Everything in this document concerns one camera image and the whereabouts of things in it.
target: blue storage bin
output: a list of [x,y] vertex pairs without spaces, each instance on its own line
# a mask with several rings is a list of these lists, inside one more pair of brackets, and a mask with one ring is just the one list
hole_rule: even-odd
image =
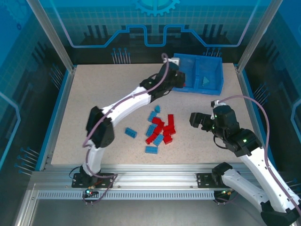
[[224,83],[222,58],[175,53],[180,71],[186,74],[185,87],[174,91],[220,95]]

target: toy brick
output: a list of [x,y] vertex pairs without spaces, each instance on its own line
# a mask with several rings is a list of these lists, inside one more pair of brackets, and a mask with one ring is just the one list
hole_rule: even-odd
[[170,130],[166,130],[163,132],[163,136],[167,137],[170,135]]
[[158,126],[160,126],[161,128],[163,128],[163,127],[164,127],[164,122],[161,121],[161,122],[158,124]]
[[129,135],[132,138],[136,138],[137,132],[129,127],[126,128],[125,134]]
[[151,134],[153,134],[154,129],[156,128],[156,126],[157,125],[155,125],[155,124],[150,125],[149,128],[147,129],[146,136],[149,137]]
[[146,146],[145,153],[158,154],[158,147]]
[[171,143],[173,141],[173,139],[171,138],[171,136],[167,136],[167,137],[164,137],[163,141],[167,145],[167,144]]
[[169,125],[174,125],[174,115],[169,114],[167,117],[168,117],[168,124]]
[[156,139],[154,140],[154,142],[153,142],[154,145],[155,145],[155,146],[159,146],[159,144],[161,144],[163,138],[164,138],[164,137],[163,137],[162,134],[158,135],[157,138],[156,138]]
[[175,134],[175,129],[173,128],[173,129],[169,130],[169,133],[170,133],[170,135]]
[[157,116],[157,113],[156,113],[156,112],[154,112],[154,111],[152,111],[152,112],[150,113],[150,116],[149,116],[149,118],[148,118],[148,120],[147,120],[147,121],[151,122],[151,121],[152,121],[152,119],[153,119],[154,117],[156,117],[156,116]]
[[145,140],[145,142],[149,145],[151,142],[153,142],[155,139],[157,138],[157,134],[153,133],[152,135],[150,135],[149,138],[147,138]]
[[163,130],[167,131],[167,130],[172,130],[173,128],[174,128],[173,125],[168,125],[168,126],[163,127]]
[[162,121],[158,117],[153,117],[151,122],[156,124],[156,125],[159,125]]
[[157,126],[155,129],[154,129],[154,134],[157,134],[159,135],[162,131],[162,128],[160,126]]
[[161,108],[159,105],[155,106],[155,112],[157,112],[157,113],[161,112]]

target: enclosure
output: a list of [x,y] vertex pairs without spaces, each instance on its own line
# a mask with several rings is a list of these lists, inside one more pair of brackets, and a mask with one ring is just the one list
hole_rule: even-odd
[[[258,185],[212,134],[189,124],[191,113],[211,114],[211,101],[232,95],[264,107],[269,159],[300,196],[300,11],[298,0],[0,1],[1,225],[262,223],[244,198],[237,201],[244,208],[217,207],[212,195],[223,188],[198,188],[196,174],[224,161]],[[85,206],[69,173],[85,160],[91,108],[115,103],[158,73],[162,53],[180,58],[186,86],[114,128],[102,172],[119,176],[103,201]],[[265,144],[259,108],[227,103]],[[146,154],[147,119],[157,105],[162,120],[174,114],[176,134],[157,155]]]

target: red building block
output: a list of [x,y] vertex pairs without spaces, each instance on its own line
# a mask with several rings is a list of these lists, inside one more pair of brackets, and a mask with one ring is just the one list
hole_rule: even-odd
[[168,131],[168,130],[172,130],[173,128],[174,128],[173,125],[168,125],[168,126],[163,127],[163,130]]
[[174,115],[169,114],[167,117],[168,117],[168,124],[174,126]]
[[162,128],[160,126],[157,126],[155,129],[154,129],[154,134],[156,135],[159,135],[162,131]]
[[173,134],[175,134],[175,129],[173,128],[173,129],[169,130],[168,132],[170,133],[170,135],[173,135]]
[[160,126],[161,128],[163,128],[164,127],[164,122],[161,121],[158,126]]
[[157,134],[153,133],[152,135],[149,136],[149,138],[147,138],[147,139],[145,140],[145,142],[149,145],[149,144],[152,143],[156,138],[157,138]]
[[169,135],[170,135],[170,130],[166,130],[166,131],[163,132],[164,137],[167,137]]
[[167,144],[171,143],[173,141],[173,139],[171,138],[171,136],[167,136],[167,137],[164,137],[163,141],[167,145]]
[[152,119],[152,121],[151,121],[152,123],[154,123],[154,124],[156,124],[156,125],[159,125],[162,121],[161,121],[161,119],[160,118],[157,118],[157,117],[153,117],[153,119]]

